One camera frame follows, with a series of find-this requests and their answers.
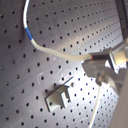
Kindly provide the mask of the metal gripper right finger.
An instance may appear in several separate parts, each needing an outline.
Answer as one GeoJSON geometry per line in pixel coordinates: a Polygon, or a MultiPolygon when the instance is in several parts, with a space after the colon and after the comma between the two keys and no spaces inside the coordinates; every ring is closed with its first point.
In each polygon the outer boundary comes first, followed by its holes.
{"type": "Polygon", "coordinates": [[[111,66],[128,62],[128,50],[123,47],[108,48],[102,52],[90,53],[89,60],[108,60],[111,66]]]}

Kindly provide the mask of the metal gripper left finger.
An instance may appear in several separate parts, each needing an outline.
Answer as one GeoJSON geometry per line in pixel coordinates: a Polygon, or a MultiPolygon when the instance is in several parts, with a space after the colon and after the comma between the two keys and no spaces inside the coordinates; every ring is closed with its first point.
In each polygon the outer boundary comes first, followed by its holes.
{"type": "Polygon", "coordinates": [[[95,78],[97,85],[101,86],[103,83],[109,84],[112,89],[119,94],[121,88],[117,84],[117,74],[111,69],[105,66],[103,60],[90,60],[85,61],[82,67],[88,77],[95,78]]]}

